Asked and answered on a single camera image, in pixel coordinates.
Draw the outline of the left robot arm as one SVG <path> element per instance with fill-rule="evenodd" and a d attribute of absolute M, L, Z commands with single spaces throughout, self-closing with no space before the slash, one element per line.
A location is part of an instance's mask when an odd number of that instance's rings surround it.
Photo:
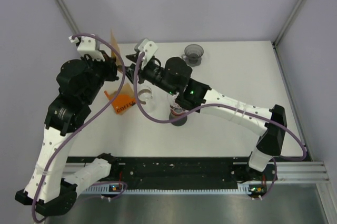
<path fill-rule="evenodd" d="M 95 58 L 93 53 L 85 53 L 61 66 L 56 77 L 59 95 L 48 107 L 35 170 L 28 185 L 15 195 L 16 201 L 32 206 L 34 212 L 44 217 L 68 213 L 87 188 L 103 178 L 114 180 L 120 172 L 118 165 L 113 164 L 116 159 L 103 153 L 76 173 L 63 176 L 75 141 L 72 133 L 83 127 L 104 82 L 119 79 L 116 60 L 102 50 L 98 54 Z"/>

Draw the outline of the orange coffee filter box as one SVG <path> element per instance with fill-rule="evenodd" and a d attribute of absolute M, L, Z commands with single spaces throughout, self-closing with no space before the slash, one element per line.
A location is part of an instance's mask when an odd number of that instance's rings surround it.
<path fill-rule="evenodd" d="M 108 93 L 105 90 L 104 94 L 117 115 L 123 115 L 127 110 L 136 105 L 134 92 L 128 83 L 123 85 L 119 93 L 117 91 Z"/>

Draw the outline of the grey plastic dripper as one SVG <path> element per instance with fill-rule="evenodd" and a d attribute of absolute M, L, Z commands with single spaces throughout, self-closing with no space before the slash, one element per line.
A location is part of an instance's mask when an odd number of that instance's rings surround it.
<path fill-rule="evenodd" d="M 204 55 L 204 49 L 198 44 L 189 44 L 185 47 L 181 58 L 191 67 L 199 66 Z"/>

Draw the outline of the brown paper coffee filter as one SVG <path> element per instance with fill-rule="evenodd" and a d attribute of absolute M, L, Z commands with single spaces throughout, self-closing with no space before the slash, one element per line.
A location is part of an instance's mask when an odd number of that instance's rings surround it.
<path fill-rule="evenodd" d="M 120 48 L 118 46 L 118 43 L 116 41 L 116 38 L 113 34 L 112 29 L 110 29 L 110 45 L 115 49 L 115 51 L 111 51 L 111 57 L 113 59 L 115 59 L 115 63 L 117 66 L 117 70 L 122 73 L 122 61 L 121 61 L 121 57 L 118 57 L 118 55 L 116 54 L 116 52 L 118 52 L 119 55 L 121 55 L 121 51 Z"/>

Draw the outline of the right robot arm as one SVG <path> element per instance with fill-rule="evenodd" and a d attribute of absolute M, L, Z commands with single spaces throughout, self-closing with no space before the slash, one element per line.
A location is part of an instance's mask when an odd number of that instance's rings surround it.
<path fill-rule="evenodd" d="M 180 57 L 169 58 L 162 67 L 161 62 L 152 56 L 144 68 L 137 70 L 136 65 L 143 63 L 143 58 L 144 54 L 140 52 L 127 55 L 127 59 L 132 61 L 129 71 L 133 81 L 147 81 L 174 95 L 175 102 L 187 111 L 218 116 L 257 134 L 259 139 L 245 171 L 253 180 L 264 175 L 267 163 L 281 154 L 287 127 L 284 107 L 261 108 L 227 97 L 192 79 L 192 68 Z"/>

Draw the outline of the clear glass dripper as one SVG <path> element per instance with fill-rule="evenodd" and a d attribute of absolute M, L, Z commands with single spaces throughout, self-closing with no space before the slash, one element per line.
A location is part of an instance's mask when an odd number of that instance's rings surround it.
<path fill-rule="evenodd" d="M 176 111 L 177 113 L 182 113 L 185 111 L 177 102 L 176 102 L 177 94 L 168 94 L 167 100 L 170 106 L 170 110 Z"/>

